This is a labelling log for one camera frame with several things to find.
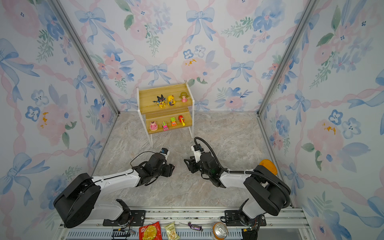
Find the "pink toy car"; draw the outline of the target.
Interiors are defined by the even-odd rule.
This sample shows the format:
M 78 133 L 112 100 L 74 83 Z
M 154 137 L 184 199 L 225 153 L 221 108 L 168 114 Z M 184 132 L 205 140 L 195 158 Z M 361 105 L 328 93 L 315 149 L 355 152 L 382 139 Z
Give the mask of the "pink toy car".
M 162 122 L 162 128 L 163 128 L 163 131 L 169 130 L 168 124 L 165 121 Z

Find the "green orange toy truck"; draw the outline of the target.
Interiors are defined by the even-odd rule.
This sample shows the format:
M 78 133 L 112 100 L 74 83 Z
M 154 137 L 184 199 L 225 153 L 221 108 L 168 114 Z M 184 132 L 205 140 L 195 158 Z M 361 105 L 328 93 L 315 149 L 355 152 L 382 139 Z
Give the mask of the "green orange toy truck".
M 176 121 L 176 118 L 175 118 L 175 117 L 171 117 L 170 120 L 171 120 L 171 126 L 172 126 L 172 127 L 177 126 L 177 121 Z

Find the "red yellow toy excavator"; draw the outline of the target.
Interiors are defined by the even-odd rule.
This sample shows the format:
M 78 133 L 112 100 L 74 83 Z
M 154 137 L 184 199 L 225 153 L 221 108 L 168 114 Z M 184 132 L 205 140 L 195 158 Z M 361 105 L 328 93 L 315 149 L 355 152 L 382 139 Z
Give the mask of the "red yellow toy excavator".
M 182 115 L 179 115 L 179 116 L 178 116 L 178 119 L 179 119 L 180 123 L 182 124 L 182 126 L 185 126 L 185 125 L 186 125 L 186 124 L 185 124 L 184 117 L 183 117 Z

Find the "pink bear donut toy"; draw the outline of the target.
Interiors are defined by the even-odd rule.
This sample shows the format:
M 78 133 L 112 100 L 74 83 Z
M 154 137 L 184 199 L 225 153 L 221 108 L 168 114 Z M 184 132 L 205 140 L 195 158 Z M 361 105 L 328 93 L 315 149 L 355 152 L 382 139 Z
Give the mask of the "pink bear donut toy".
M 155 132 L 158 130 L 158 124 L 156 121 L 150 122 L 150 131 Z

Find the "yellow figure toy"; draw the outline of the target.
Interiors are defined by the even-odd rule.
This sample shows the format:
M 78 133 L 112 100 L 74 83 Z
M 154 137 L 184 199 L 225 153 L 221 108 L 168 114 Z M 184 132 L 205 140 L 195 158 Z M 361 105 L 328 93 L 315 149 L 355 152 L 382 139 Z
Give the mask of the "yellow figure toy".
M 169 106 L 174 106 L 175 103 L 176 103 L 175 97 L 173 95 L 168 96 L 168 105 Z

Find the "olive hair doll head toy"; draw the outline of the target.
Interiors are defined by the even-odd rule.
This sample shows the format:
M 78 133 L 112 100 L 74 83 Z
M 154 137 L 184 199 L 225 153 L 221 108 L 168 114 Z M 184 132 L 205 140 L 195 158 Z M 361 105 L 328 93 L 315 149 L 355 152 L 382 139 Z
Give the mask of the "olive hair doll head toy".
M 188 93 L 187 92 L 181 92 L 179 98 L 181 99 L 182 103 L 186 103 L 188 101 Z

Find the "black yellow shark toy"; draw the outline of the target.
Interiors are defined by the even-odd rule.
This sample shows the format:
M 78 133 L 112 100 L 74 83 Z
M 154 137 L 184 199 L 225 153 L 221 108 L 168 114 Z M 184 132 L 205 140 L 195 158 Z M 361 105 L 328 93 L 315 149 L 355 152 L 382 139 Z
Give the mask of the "black yellow shark toy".
M 161 109 L 166 106 L 166 99 L 163 95 L 157 96 L 157 100 L 153 101 L 153 103 L 157 104 Z

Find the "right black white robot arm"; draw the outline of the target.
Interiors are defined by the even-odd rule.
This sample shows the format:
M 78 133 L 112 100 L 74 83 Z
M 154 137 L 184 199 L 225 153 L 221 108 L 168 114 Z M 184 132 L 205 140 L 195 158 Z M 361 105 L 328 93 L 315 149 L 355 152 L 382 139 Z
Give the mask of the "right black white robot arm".
M 239 222 L 248 227 L 260 222 L 264 214 L 277 216 L 291 204 L 291 189 L 262 165 L 247 171 L 225 170 L 213 154 L 200 151 L 184 159 L 184 163 L 191 173 L 200 172 L 203 179 L 209 180 L 217 188 L 249 191 L 253 198 L 245 200 L 234 215 L 225 217 L 226 224 Z

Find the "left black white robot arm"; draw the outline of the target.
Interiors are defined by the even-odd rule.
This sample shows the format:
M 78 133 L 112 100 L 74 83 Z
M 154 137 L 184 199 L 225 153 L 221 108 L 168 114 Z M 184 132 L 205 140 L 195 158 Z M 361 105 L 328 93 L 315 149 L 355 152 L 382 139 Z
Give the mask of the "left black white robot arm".
M 65 228 L 74 228 L 85 221 L 103 220 L 104 226 L 142 226 L 144 215 L 131 211 L 121 199 L 103 202 L 100 198 L 122 189 L 149 186 L 159 177 L 168 178 L 175 166 L 167 163 L 168 149 L 153 153 L 148 161 L 127 171 L 91 177 L 78 175 L 54 200 L 54 207 Z

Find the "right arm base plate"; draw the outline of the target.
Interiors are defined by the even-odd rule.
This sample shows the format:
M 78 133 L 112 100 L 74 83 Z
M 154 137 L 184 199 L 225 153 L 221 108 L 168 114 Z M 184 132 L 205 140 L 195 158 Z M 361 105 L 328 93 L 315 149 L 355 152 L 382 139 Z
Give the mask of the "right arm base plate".
M 239 210 L 226 210 L 224 216 L 220 217 L 221 222 L 229 227 L 265 227 L 267 225 L 264 215 L 259 215 L 254 219 L 249 218 Z

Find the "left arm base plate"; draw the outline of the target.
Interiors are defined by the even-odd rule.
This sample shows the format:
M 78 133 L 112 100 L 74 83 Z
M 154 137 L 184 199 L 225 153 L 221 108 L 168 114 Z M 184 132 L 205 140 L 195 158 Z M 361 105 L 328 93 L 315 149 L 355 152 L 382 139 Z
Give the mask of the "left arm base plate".
M 145 210 L 130 210 L 123 213 L 116 220 L 105 219 L 104 227 L 142 227 L 146 218 Z

